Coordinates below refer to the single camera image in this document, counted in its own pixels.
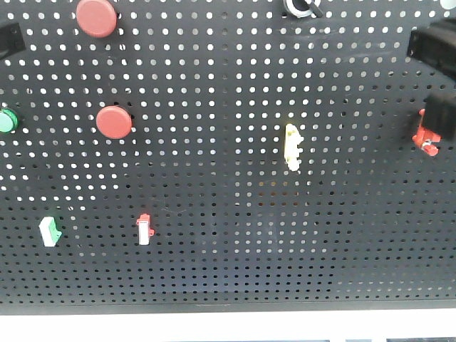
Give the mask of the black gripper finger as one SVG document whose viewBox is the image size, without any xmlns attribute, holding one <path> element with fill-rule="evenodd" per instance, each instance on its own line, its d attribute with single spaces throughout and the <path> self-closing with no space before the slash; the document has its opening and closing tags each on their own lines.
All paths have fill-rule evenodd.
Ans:
<svg viewBox="0 0 456 342">
<path fill-rule="evenodd" d="M 442 19 L 411 31 L 407 56 L 455 81 L 455 18 Z"/>
<path fill-rule="evenodd" d="M 0 28 L 1 60 L 25 50 L 26 44 L 19 23 L 2 23 Z"/>
<path fill-rule="evenodd" d="M 455 139 L 455 96 L 431 93 L 426 99 L 422 126 L 442 139 Z"/>
</svg>

